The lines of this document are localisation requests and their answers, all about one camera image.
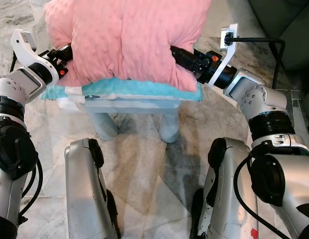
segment marble floor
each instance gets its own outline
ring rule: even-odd
[[[42,11],[48,1],[0,0],[0,74],[9,71],[9,39],[15,28],[33,33],[38,52],[52,48]],[[195,47],[203,52],[218,51],[221,27],[234,22],[240,23],[242,36],[263,36],[247,0],[215,0]],[[266,44],[239,44],[231,64],[244,67],[271,84],[275,60]],[[295,91],[293,80],[283,71],[278,85],[289,93]],[[20,226],[18,238],[68,237],[63,154],[72,141],[85,137],[96,138],[104,154],[103,173],[115,197],[124,239],[188,238],[192,197],[203,187],[212,141],[227,136],[251,143],[248,125],[236,104],[217,89],[203,88],[203,92],[203,101],[182,104],[181,136],[172,144],[160,140],[157,115],[113,115],[119,135],[102,141],[88,115],[66,113],[55,101],[36,99],[28,104],[25,122],[39,153],[44,180],[40,197],[25,214],[29,220]],[[33,195],[37,182],[36,179],[23,204]],[[259,206],[262,217],[273,225],[282,225],[271,207],[262,202]],[[276,238],[262,225],[259,231],[261,239]]]

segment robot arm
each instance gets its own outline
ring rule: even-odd
[[[56,84],[68,72],[65,66],[72,59],[70,44],[35,54],[30,32],[20,29],[14,31],[11,44],[23,67],[0,76],[0,239],[16,238],[23,222],[19,209],[26,176],[36,165],[41,169],[24,123],[25,104],[46,85]]]
[[[252,152],[259,152],[249,169],[252,189],[272,204],[292,238],[299,238],[309,231],[309,149],[295,135],[285,95],[255,74],[228,65],[228,56],[235,51],[235,44],[225,44],[231,33],[236,35],[234,26],[222,29],[220,48],[228,50],[225,63],[213,51],[191,54],[172,46],[172,55],[197,81],[223,89],[224,95],[238,102],[252,133]]]

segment teal cushion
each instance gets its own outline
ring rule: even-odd
[[[201,84],[197,83],[196,92],[180,91],[168,84],[154,83],[150,81],[141,82],[135,80],[119,80],[114,77],[103,79],[96,83],[82,87],[82,93],[86,97],[101,99],[178,99],[188,101],[201,101],[203,98]],[[41,99],[66,98],[63,86],[47,87],[41,94]]]

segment red sticker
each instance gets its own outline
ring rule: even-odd
[[[251,229],[251,236],[253,237],[253,239],[258,239],[259,232],[257,230],[255,230],[254,228],[252,228]]]

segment silver robot leg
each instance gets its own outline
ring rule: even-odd
[[[235,170],[248,154],[249,148],[242,141],[222,138],[213,142],[208,156],[210,168],[197,230],[201,238],[204,235],[208,239],[258,237],[257,221],[240,205],[233,189]],[[239,191],[245,203],[257,213],[256,196],[249,179],[247,168],[242,169],[238,180]]]
[[[95,139],[72,142],[65,150],[69,238],[118,239],[117,210],[106,189],[102,152]]]
[[[0,169],[0,217],[19,226],[18,213],[27,174],[17,180]]]

